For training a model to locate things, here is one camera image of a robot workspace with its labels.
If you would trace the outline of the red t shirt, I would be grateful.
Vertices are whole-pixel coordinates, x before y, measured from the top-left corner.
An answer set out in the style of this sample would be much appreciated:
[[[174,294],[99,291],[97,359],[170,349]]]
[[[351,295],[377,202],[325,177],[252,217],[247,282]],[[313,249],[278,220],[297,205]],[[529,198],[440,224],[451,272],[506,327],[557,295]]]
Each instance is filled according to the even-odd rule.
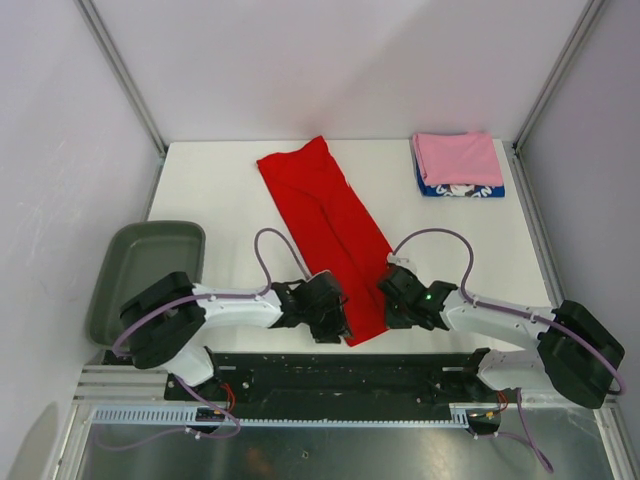
[[[348,297],[351,347],[386,331],[378,281],[391,246],[332,156],[323,137],[257,161],[263,181],[313,273],[330,271]]]

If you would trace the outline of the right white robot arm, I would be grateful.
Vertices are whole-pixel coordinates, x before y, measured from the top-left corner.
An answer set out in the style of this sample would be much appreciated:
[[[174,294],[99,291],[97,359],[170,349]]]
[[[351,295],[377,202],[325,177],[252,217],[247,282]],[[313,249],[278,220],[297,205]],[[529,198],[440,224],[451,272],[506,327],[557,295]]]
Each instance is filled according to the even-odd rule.
[[[378,283],[390,329],[436,329],[491,337],[512,352],[479,349],[461,376],[463,393],[484,401],[498,390],[555,390],[588,409],[613,394],[625,350],[582,304],[524,307],[473,296],[444,281],[425,286],[409,269],[391,264]]]

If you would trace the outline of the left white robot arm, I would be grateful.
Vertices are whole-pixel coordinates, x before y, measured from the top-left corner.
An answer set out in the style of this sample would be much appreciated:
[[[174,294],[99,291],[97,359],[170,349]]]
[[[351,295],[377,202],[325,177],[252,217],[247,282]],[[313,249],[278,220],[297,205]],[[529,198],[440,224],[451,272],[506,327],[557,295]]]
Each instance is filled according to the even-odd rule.
[[[213,328],[309,327],[317,343],[352,337],[348,297],[328,271],[293,282],[272,282],[261,290],[223,290],[173,272],[122,305],[125,330],[112,352],[130,357],[140,369],[162,368],[185,383],[197,398],[214,397],[221,387],[205,333]]]

